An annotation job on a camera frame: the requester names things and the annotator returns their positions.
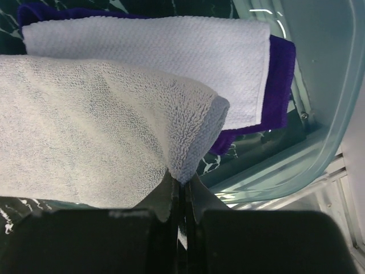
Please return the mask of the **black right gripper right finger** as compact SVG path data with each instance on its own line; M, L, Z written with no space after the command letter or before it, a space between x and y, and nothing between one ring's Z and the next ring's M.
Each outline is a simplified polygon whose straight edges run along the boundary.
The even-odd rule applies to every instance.
M233 210L193 177L185 187L188 273L356 273L318 211Z

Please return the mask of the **light blue towel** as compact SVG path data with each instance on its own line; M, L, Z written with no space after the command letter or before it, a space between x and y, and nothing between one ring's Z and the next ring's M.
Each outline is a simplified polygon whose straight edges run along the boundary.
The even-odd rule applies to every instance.
M1 195L133 207L196 173L229 102L115 61L1 56Z

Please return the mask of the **white towel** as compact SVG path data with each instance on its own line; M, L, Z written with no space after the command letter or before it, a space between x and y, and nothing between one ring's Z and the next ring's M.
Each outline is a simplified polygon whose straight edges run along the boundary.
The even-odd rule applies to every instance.
M224 129L262 122L270 27L213 17L88 17L22 27L30 55L110 59L197 80L230 103Z

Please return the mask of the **purple microfiber towel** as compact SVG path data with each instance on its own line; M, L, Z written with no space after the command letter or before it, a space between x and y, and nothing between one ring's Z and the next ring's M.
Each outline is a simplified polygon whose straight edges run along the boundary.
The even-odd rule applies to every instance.
M118 11L93 10L82 7L57 10L40 2L23 3L17 10L17 22L20 28L36 22L81 19L91 16L128 19L146 18L142 15L125 14ZM273 35L270 36L269 73L265 87L261 123L245 128L223 130L214 145L212 145L211 153L223 155L228 151L236 137L240 135L286 127L287 107L294 76L295 56L296 50L293 42Z

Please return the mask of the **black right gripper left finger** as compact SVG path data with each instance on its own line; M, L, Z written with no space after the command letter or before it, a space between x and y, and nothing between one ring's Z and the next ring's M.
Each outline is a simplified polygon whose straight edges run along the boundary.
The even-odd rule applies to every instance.
M129 209L68 209L25 218L2 273L177 273L179 182L161 183Z

